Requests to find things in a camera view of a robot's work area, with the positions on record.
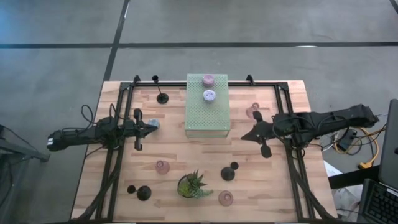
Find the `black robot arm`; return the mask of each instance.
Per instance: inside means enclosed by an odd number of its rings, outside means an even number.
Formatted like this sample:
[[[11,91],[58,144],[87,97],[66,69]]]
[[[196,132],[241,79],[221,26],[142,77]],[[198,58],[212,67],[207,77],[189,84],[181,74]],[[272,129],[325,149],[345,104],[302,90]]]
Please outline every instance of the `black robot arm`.
[[[115,149],[121,144],[121,137],[136,137],[135,149],[142,150],[140,139],[155,131],[157,126],[146,124],[142,121],[142,111],[134,109],[133,120],[126,120],[124,125],[118,126],[117,120],[107,117],[99,120],[95,125],[86,129],[74,129],[72,131],[58,130],[49,135],[47,149],[59,151],[69,146],[85,144],[102,144],[108,149]]]
[[[253,115],[257,123],[241,139],[261,144],[261,153],[266,158],[272,155],[266,144],[268,139],[280,139],[291,135],[293,147],[305,147],[313,139],[324,134],[350,126],[370,128],[379,121],[370,108],[364,105],[327,113],[276,114],[272,117],[273,123],[263,121],[258,111],[253,112]]]

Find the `black sphere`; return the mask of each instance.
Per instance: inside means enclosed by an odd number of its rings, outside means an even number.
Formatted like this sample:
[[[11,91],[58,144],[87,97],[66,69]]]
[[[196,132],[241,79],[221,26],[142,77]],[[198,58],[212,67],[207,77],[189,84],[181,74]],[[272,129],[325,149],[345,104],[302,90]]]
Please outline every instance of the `black sphere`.
[[[237,162],[232,162],[231,163],[231,168],[234,170],[237,170],[239,168],[239,164]]]
[[[226,181],[233,180],[235,177],[235,170],[233,170],[230,167],[224,167],[221,170],[221,177],[223,178],[223,180],[226,180]]]
[[[128,192],[129,194],[133,194],[135,191],[136,191],[136,186],[134,186],[134,185],[130,185],[130,186],[127,188],[127,192]]]
[[[148,200],[151,194],[152,191],[148,186],[142,186],[137,190],[137,198],[142,201]]]

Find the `potted plant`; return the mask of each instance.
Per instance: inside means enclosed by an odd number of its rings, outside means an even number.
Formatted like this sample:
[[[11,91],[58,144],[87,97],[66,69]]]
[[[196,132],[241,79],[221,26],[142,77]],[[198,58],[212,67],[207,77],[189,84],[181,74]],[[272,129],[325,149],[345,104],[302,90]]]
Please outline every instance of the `potted plant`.
[[[191,174],[186,174],[180,179],[177,188],[179,195],[185,198],[201,198],[213,193],[212,190],[203,190],[200,188],[206,186],[206,184],[201,182],[203,174],[198,177],[198,172],[199,170],[196,170]]]

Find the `gray floor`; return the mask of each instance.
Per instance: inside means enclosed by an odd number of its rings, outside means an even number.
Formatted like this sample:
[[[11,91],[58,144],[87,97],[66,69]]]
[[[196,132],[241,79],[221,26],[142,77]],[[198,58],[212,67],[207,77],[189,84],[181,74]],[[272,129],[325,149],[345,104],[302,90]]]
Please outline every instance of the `gray floor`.
[[[123,0],[1,1],[0,44],[113,41]],[[398,41],[388,0],[132,0],[121,42]],[[84,126],[80,106],[96,107],[110,49],[0,49],[0,123],[41,151],[52,131]],[[111,80],[182,80],[187,73],[227,73],[242,80],[305,80],[312,110],[358,103],[387,113],[398,98],[397,47],[266,49],[119,49]],[[386,118],[374,128],[380,128]],[[85,147],[31,161],[14,218],[68,220]],[[371,157],[327,151],[343,172]]]

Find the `green mesh box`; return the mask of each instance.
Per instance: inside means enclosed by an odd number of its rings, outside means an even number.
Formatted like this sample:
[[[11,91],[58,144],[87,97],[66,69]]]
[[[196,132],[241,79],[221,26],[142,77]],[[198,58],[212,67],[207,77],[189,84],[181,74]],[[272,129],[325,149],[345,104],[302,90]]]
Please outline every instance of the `green mesh box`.
[[[188,138],[225,138],[231,129],[228,76],[214,75],[214,85],[205,87],[202,84],[204,75],[187,75],[185,134]],[[204,100],[205,90],[216,93],[213,102]]]

